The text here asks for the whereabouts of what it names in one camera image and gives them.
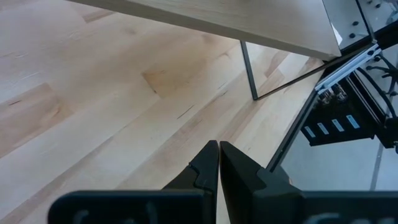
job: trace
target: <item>wooden table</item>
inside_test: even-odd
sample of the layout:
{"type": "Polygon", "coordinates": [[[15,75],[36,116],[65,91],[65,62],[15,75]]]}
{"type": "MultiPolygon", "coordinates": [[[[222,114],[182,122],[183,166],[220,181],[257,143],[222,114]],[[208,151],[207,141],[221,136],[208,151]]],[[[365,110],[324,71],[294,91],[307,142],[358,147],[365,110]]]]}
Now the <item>wooden table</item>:
{"type": "MultiPolygon", "coordinates": [[[[320,75],[254,102],[238,40],[61,0],[0,6],[0,223],[45,223],[74,190],[160,189],[210,139],[266,166],[320,75]]],[[[321,64],[248,48],[259,93],[321,64]]]]}

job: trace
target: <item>wood grain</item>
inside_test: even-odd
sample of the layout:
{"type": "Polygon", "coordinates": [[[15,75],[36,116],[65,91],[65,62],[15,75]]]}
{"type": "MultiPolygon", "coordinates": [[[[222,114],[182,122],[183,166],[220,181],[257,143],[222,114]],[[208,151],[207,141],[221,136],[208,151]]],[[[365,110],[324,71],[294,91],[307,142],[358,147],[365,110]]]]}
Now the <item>wood grain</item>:
{"type": "MultiPolygon", "coordinates": [[[[238,40],[96,12],[58,0],[0,12],[0,223],[45,223],[74,190],[162,188],[209,139],[266,166],[319,77],[254,102],[238,40]]],[[[259,91],[322,63],[248,49],[259,91]]]]}
{"type": "Polygon", "coordinates": [[[329,60],[340,50],[322,0],[72,0],[329,60]]]}

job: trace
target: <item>wire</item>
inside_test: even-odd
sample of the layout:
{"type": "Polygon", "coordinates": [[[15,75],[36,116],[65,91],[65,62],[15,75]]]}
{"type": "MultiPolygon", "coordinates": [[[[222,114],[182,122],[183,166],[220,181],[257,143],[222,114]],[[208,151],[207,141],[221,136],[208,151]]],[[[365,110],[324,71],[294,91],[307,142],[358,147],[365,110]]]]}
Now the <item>wire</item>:
{"type": "Polygon", "coordinates": [[[357,68],[357,70],[359,72],[362,73],[363,76],[365,76],[365,78],[372,84],[372,86],[377,90],[377,92],[380,94],[381,98],[383,98],[383,100],[386,102],[386,105],[388,107],[388,109],[390,110],[391,116],[393,118],[397,118],[396,115],[396,111],[394,110],[394,107],[392,106],[391,102],[389,101],[388,97],[386,96],[386,94],[383,93],[383,91],[380,89],[380,87],[377,85],[377,83],[372,79],[372,77],[365,72],[365,70],[363,70],[362,68],[357,68]]]}

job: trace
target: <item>cable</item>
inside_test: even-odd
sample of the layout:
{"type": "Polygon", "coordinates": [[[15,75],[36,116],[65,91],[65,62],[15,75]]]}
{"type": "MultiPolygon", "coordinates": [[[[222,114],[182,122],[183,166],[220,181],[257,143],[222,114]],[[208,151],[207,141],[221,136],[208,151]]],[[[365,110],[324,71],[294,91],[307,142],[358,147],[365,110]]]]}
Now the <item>cable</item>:
{"type": "Polygon", "coordinates": [[[377,83],[372,79],[372,77],[365,72],[362,68],[357,68],[359,72],[362,73],[363,76],[372,84],[372,86],[377,90],[377,92],[380,94],[381,98],[386,102],[387,107],[390,110],[391,116],[393,118],[397,118],[396,111],[394,110],[394,107],[392,106],[391,102],[388,100],[388,97],[383,93],[383,91],[380,89],[380,87],[377,85],[377,83]]]}

